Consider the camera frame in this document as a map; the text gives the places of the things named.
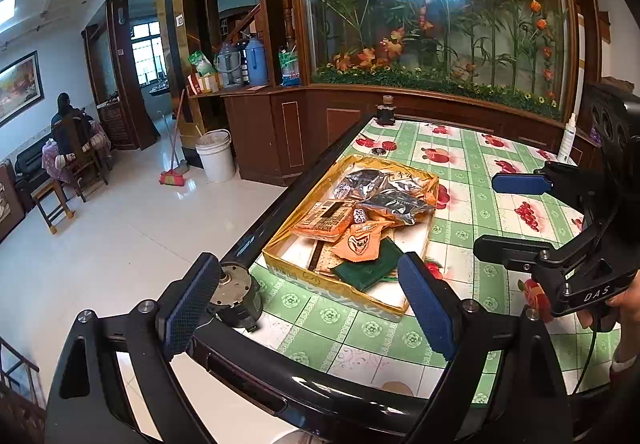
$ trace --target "white bottle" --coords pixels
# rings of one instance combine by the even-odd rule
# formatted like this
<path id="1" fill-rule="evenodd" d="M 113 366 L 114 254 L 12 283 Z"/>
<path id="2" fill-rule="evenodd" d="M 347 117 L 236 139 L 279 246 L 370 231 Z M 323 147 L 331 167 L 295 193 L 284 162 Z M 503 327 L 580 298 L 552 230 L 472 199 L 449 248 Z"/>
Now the white bottle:
<path id="1" fill-rule="evenodd" d="M 562 143 L 560 143 L 560 150 L 558 151 L 558 161 L 560 163 L 566 163 L 569 160 L 571 148 L 574 146 L 574 138 L 575 113 L 572 113 L 569 122 L 564 126 L 564 135 L 562 136 Z"/>

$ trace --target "small glass bottle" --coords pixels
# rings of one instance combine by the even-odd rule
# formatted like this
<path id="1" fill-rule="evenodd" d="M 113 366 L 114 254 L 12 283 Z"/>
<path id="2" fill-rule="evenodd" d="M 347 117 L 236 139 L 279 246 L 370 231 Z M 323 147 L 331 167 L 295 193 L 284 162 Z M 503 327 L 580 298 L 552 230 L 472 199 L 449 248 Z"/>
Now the small glass bottle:
<path id="1" fill-rule="evenodd" d="M 391 127 L 396 124 L 394 117 L 394 97 L 385 95 L 382 97 L 382 105 L 378 105 L 378 114 L 376 116 L 376 122 L 383 127 Z"/>

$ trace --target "wooden stool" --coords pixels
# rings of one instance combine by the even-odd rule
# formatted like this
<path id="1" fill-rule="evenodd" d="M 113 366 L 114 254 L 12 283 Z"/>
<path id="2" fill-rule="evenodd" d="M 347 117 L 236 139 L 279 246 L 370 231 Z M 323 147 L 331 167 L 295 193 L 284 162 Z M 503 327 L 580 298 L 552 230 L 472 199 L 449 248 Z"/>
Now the wooden stool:
<path id="1" fill-rule="evenodd" d="M 56 194 L 58 200 L 60 201 L 60 205 L 57 206 L 51 213 L 45 213 L 42 204 L 40 204 L 40 201 L 42 201 L 47 195 L 50 195 L 51 193 Z M 42 213 L 47 226 L 49 226 L 49 231 L 51 231 L 52 235 L 55 235 L 58 230 L 51 222 L 55 220 L 62 212 L 65 212 L 66 218 L 68 219 L 72 219 L 74 217 L 74 212 L 71 211 L 71 209 L 69 209 L 69 206 L 66 205 L 65 192 L 64 190 L 62 190 L 62 186 L 60 186 L 60 183 L 56 179 L 49 179 L 47 180 L 47 182 L 44 182 L 43 184 L 38 186 L 38 188 L 36 188 L 36 190 L 31 193 L 31 197 L 36 202 L 36 205 L 38 206 L 40 213 Z"/>

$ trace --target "pink tablecloth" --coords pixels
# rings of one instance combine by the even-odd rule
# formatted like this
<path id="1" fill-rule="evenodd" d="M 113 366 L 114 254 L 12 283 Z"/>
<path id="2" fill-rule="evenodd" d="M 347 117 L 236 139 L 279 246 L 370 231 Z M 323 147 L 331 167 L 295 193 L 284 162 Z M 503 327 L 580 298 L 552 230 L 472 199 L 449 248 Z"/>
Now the pink tablecloth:
<path id="1" fill-rule="evenodd" d="M 102 126 L 98 121 L 91 121 L 91 136 L 93 137 L 96 134 L 102 134 L 102 137 L 106 139 L 105 144 L 102 145 L 100 150 L 104 151 L 106 157 L 111 158 L 111 142 L 109 138 L 102 130 Z M 56 157 L 59 155 L 58 144 L 50 139 L 45 143 L 42 147 L 42 167 L 47 170 L 47 173 L 53 177 L 54 179 L 58 179 L 62 182 L 66 182 L 67 184 L 71 184 L 73 182 L 73 176 L 71 172 L 66 168 L 57 169 L 56 168 Z"/>

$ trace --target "glass display case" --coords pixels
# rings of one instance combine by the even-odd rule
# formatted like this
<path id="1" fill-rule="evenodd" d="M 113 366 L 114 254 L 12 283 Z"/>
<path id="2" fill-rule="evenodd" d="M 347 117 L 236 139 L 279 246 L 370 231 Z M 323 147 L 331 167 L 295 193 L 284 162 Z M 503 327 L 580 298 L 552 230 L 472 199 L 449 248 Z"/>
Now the glass display case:
<path id="1" fill-rule="evenodd" d="M 441 92 L 561 119 L 567 0 L 306 0 L 312 81 Z"/>

